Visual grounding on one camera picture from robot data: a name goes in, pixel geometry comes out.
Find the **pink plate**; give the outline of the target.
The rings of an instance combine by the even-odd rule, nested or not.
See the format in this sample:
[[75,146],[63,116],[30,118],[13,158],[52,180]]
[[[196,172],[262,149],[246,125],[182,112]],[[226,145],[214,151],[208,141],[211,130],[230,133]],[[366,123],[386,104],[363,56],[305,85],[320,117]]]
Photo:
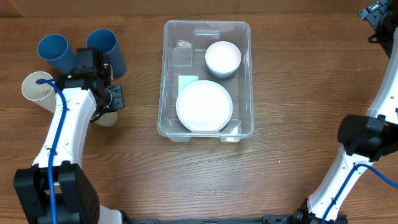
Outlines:
[[188,84],[176,100],[180,122],[190,131],[220,131],[230,121],[233,101],[217,82],[199,80]]

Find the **grey bowl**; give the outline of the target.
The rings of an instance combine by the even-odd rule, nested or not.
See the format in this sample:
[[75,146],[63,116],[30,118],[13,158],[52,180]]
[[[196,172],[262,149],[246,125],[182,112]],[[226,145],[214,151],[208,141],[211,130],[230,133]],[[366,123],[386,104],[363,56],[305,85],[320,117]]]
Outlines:
[[232,71],[232,72],[217,72],[214,70],[210,70],[210,72],[218,78],[227,78],[234,74],[234,71]]

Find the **pink bowl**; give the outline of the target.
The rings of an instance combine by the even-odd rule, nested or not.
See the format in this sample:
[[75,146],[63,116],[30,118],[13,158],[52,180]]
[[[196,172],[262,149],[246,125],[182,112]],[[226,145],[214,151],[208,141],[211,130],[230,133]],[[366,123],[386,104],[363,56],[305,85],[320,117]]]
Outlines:
[[217,72],[236,71],[241,63],[241,52],[231,42],[218,41],[207,48],[205,63],[209,70]]

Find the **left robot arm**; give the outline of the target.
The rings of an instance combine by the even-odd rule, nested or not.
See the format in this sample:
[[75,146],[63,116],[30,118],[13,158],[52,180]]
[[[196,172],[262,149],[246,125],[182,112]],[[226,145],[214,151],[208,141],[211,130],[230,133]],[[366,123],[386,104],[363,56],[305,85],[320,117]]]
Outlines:
[[14,188],[29,223],[127,223],[126,214],[100,204],[81,168],[88,126],[105,112],[119,86],[104,68],[75,68],[58,78],[34,72],[22,83],[22,94],[53,111],[44,145],[32,166],[19,169]]

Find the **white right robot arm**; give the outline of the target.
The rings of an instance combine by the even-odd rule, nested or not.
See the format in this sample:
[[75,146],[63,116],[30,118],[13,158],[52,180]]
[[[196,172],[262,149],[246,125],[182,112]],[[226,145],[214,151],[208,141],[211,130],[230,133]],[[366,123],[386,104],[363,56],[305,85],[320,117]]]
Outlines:
[[366,115],[344,117],[338,130],[340,148],[335,160],[320,186],[289,223],[347,223],[338,211],[366,170],[397,186],[373,168],[382,156],[397,151],[397,1],[374,1],[359,16],[374,30],[368,41],[380,44],[389,57],[382,84]]

